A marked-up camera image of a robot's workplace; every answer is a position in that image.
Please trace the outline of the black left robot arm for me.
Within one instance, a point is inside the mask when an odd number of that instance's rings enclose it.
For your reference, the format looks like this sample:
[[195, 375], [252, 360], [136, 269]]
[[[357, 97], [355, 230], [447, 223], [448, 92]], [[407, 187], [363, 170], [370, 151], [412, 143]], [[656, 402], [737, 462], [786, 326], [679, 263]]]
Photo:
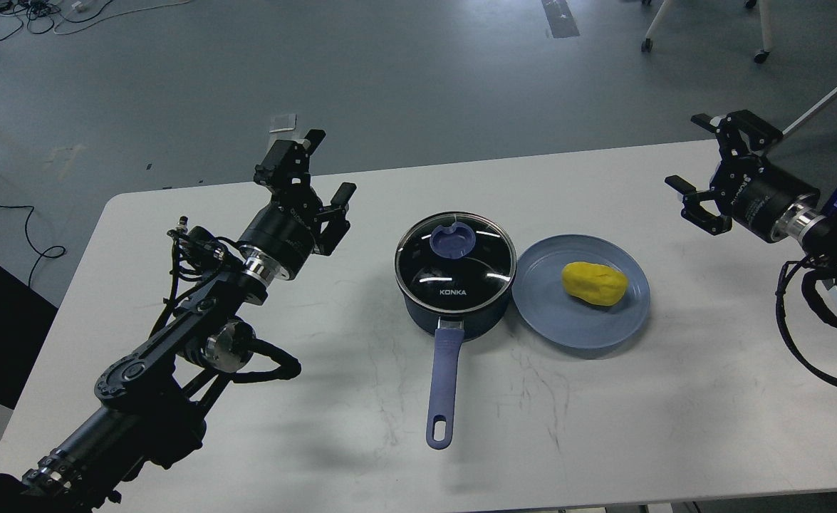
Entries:
[[259, 338], [238, 316], [262, 305], [276, 280], [291, 281], [311, 254], [329, 256], [350, 229], [356, 186], [324, 204], [311, 186], [323, 130], [276, 140], [254, 168], [271, 198], [239, 240], [181, 218], [171, 230], [170, 297], [146, 342], [103, 371], [101, 403], [66, 441], [22, 477], [0, 474], [0, 512], [92, 512], [117, 504], [119, 484], [147, 463], [168, 470], [202, 446], [207, 413], [230, 383], [291, 380], [297, 358]]

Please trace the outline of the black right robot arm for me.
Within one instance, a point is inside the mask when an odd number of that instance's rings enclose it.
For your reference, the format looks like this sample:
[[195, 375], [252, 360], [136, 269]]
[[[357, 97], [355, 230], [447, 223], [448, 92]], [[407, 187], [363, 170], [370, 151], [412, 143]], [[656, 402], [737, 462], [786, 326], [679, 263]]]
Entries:
[[792, 238], [804, 257], [783, 263], [777, 279], [774, 318], [790, 353], [823, 382], [837, 388], [837, 377], [818, 369], [797, 348], [786, 323], [785, 298], [790, 282], [802, 271], [801, 294], [824, 324], [837, 328], [837, 189], [820, 205], [820, 191], [774, 165], [766, 150], [784, 134], [750, 113], [721, 116], [698, 113], [692, 123], [717, 140], [720, 162], [705, 190], [680, 176], [665, 184], [680, 195], [682, 218], [711, 236], [727, 233], [734, 223], [773, 244]]

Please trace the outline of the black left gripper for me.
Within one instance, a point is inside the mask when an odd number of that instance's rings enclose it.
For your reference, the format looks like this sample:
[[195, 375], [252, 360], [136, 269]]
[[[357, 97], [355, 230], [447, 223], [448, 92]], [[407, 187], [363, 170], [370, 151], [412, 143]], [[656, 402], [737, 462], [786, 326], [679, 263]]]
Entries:
[[311, 129], [300, 140], [276, 140], [254, 166], [254, 182], [271, 200], [238, 240], [246, 259], [263, 254], [279, 266], [278, 279], [291, 281], [311, 254], [329, 257], [350, 229], [349, 202], [357, 185], [343, 182], [330, 204], [311, 187], [310, 159], [326, 136]]

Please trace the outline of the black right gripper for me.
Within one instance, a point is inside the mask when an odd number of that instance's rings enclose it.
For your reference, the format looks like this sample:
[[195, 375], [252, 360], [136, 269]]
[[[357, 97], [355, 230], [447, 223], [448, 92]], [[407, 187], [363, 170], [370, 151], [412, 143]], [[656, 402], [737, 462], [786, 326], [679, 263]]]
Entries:
[[[793, 204], [815, 207], [820, 191], [773, 165], [766, 154], [785, 140], [785, 133], [750, 110], [711, 116], [698, 113], [691, 121], [717, 140], [720, 165], [712, 188], [699, 190], [678, 175], [665, 178], [682, 202], [681, 217], [711, 236], [732, 229], [732, 219], [766, 243], [786, 237], [783, 215]], [[715, 202], [720, 214], [702, 207]]]

